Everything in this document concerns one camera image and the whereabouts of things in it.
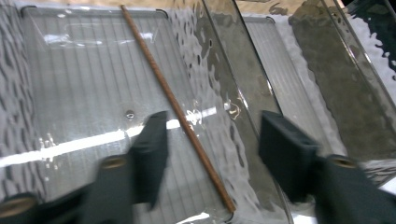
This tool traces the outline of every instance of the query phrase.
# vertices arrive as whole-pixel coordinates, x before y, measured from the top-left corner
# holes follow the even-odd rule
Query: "brown rod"
[[[199,142],[197,136],[195,135],[194,131],[190,128],[189,123],[186,120],[186,117],[184,116],[183,110],[181,110],[180,105],[177,102],[177,99],[175,95],[172,93],[171,89],[169,88],[168,83],[166,82],[165,78],[163,77],[163,73],[161,72],[160,68],[158,65],[155,63],[154,58],[152,57],[151,53],[149,52],[149,48],[146,45],[145,41],[143,38],[140,36],[139,31],[134,24],[134,20],[132,19],[131,15],[129,14],[128,10],[124,5],[120,6],[122,10],[122,14],[127,21],[129,28],[131,28],[132,32],[134,33],[134,38],[137,40],[137,43],[139,44],[140,48],[143,50],[143,53],[146,56],[146,59],[148,60],[149,65],[151,66],[155,76],[157,77],[158,81],[160,82],[161,87],[163,88],[163,92],[165,93],[166,97],[168,98],[169,103],[175,110],[175,113],[177,115],[177,119],[180,122],[181,127],[183,128],[184,132],[187,134],[187,136],[190,139],[190,142],[195,148],[196,153],[198,154],[199,159],[201,160],[201,163],[205,167],[207,173],[210,176],[210,179],[212,180],[213,184],[215,185],[216,189],[218,190],[218,193],[225,203],[228,211],[233,213],[235,211],[235,205],[233,204],[233,201],[231,200],[230,196],[227,193],[227,190],[224,188],[219,175],[216,173],[215,169],[213,168],[212,163],[210,163],[209,158],[207,157],[204,148],[202,147],[201,143]]]

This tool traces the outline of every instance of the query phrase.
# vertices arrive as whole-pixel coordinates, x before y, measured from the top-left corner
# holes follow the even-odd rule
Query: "circular mark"
[[[125,164],[125,162],[126,162],[126,160],[121,157],[110,158],[103,162],[102,167],[104,169],[112,169],[112,168],[122,166],[123,164]]]
[[[333,158],[332,162],[334,162],[334,164],[344,167],[344,168],[355,168],[356,167],[355,163],[353,163],[350,160],[343,159],[343,158]]]
[[[25,197],[14,199],[0,205],[0,217],[12,217],[27,211],[36,205],[34,198]]]
[[[127,119],[133,119],[133,118],[134,118],[134,111],[133,111],[133,110],[127,110],[127,111],[125,112],[125,117],[126,117]]]

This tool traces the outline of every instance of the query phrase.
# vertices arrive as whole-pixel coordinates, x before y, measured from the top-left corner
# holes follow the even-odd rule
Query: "wooden stick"
[[[140,48],[143,50],[143,53],[148,60],[149,65],[151,66],[155,76],[157,77],[158,81],[160,82],[161,87],[163,88],[163,92],[165,93],[166,97],[168,98],[169,103],[171,104],[172,108],[175,110],[177,115],[177,119],[180,122],[180,126],[183,128],[184,132],[190,139],[190,142],[195,148],[196,153],[198,154],[201,163],[205,167],[207,173],[209,174],[210,179],[212,180],[213,184],[215,185],[221,199],[223,200],[224,204],[226,205],[228,211],[233,213],[235,211],[235,205],[231,200],[230,196],[228,195],[226,189],[224,188],[219,175],[216,173],[213,165],[210,163],[209,158],[207,157],[204,148],[202,147],[201,143],[199,142],[197,136],[195,135],[194,131],[190,128],[189,123],[184,116],[183,110],[181,109],[180,105],[177,102],[175,95],[172,93],[166,79],[163,77],[162,72],[160,71],[159,66],[155,63],[154,58],[152,57],[151,53],[149,52],[149,48],[146,45],[143,38],[140,36],[139,31],[134,24],[134,20],[132,19],[131,15],[129,14],[128,10],[124,5],[120,6],[122,10],[122,14],[127,21],[131,31],[134,33],[134,38],[138,42]]]

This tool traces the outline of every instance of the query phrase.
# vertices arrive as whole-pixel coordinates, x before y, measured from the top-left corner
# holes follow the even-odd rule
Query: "thin wooden dowel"
[[[140,36],[139,31],[134,24],[134,20],[132,19],[131,15],[129,14],[128,10],[125,6],[120,6],[122,10],[122,14],[128,23],[128,26],[131,28],[132,33],[134,34],[134,38],[136,39],[137,43],[139,44],[140,48],[142,49],[143,53],[148,60],[148,63],[153,70],[158,82],[160,83],[161,87],[163,88],[163,92],[166,95],[169,103],[171,104],[172,108],[174,109],[177,119],[180,123],[180,126],[183,128],[186,135],[189,137],[191,144],[195,148],[196,153],[205,167],[210,179],[212,180],[213,184],[215,185],[221,199],[223,200],[225,206],[227,207],[228,211],[233,213],[235,211],[235,205],[233,204],[233,200],[227,193],[227,190],[224,188],[219,175],[216,173],[215,169],[213,168],[212,163],[210,163],[210,159],[207,157],[204,148],[202,147],[201,143],[199,142],[197,136],[195,135],[194,131],[190,128],[189,123],[184,116],[183,110],[181,109],[180,105],[177,102],[175,95],[172,93],[168,83],[166,82],[165,78],[163,77],[163,73],[160,70],[160,67],[155,62],[153,56],[149,52],[149,48],[146,45],[143,38]]]

